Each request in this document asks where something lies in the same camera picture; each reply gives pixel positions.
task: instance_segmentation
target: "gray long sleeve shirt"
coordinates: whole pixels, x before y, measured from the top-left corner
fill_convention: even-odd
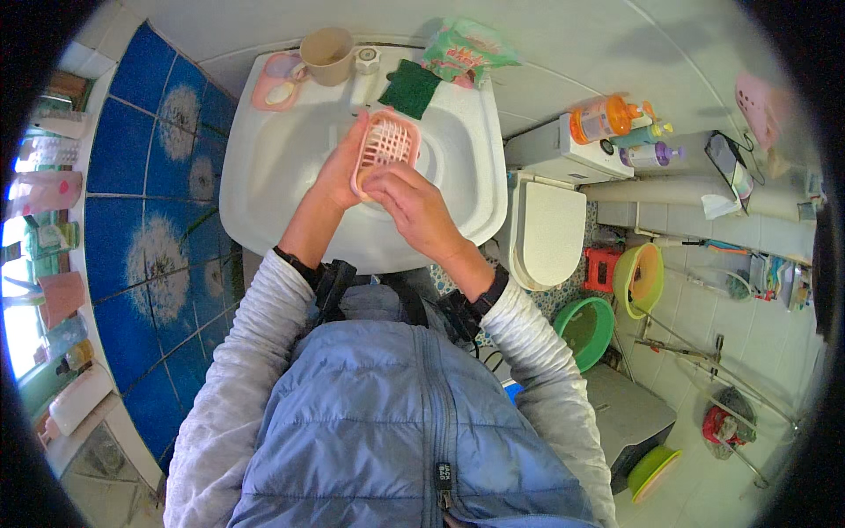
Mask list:
[[[232,517],[270,391],[290,366],[312,298],[300,274],[268,251],[179,428],[166,526],[224,526]],[[572,350],[513,280],[481,324],[525,388],[518,409],[578,477],[596,520],[616,528],[610,470]]]

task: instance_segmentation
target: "faucet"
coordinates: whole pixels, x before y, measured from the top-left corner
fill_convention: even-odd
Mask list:
[[[363,47],[355,54],[355,77],[349,97],[349,112],[358,115],[358,109],[369,103],[370,92],[379,72],[381,52],[374,47]]]

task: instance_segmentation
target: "watch strap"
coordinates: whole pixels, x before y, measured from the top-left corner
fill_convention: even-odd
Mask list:
[[[508,270],[502,264],[496,265],[496,274],[493,277],[493,284],[490,288],[481,294],[475,302],[470,303],[472,310],[478,314],[479,318],[487,315],[490,308],[502,296],[504,288],[508,285]]]
[[[285,253],[278,246],[273,246],[273,251],[275,254],[279,255],[279,257],[291,265],[293,269],[295,269],[298,274],[300,274],[303,279],[311,286],[311,291],[317,291],[317,285],[319,284],[320,276],[323,272],[323,265],[320,264],[317,269],[311,269],[305,264],[303,264],[302,260],[298,259],[296,255],[291,255],[290,253]]]

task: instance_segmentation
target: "pink soap dish with draining grid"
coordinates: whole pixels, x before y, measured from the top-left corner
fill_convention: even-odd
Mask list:
[[[395,112],[379,110],[369,118],[367,133],[361,143],[352,191],[364,201],[372,201],[361,189],[364,180],[376,167],[404,161],[411,168],[417,162],[420,132],[417,125],[398,117]]]

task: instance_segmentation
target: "white sink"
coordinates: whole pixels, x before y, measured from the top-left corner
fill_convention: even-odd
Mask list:
[[[378,99],[400,59],[421,51],[380,46],[381,66],[372,99]],[[226,147],[220,212],[226,232],[245,248],[264,254],[279,242],[319,168],[355,118],[349,111],[352,82],[325,87],[308,81],[287,112],[262,112],[250,98],[268,53],[255,59],[237,106]],[[417,169],[440,189],[461,234],[476,245],[501,227],[507,211],[507,183],[499,116],[489,82],[480,90],[440,83],[422,121]],[[396,232],[378,205],[346,212],[325,261],[343,259],[358,273],[389,273],[431,261]]]

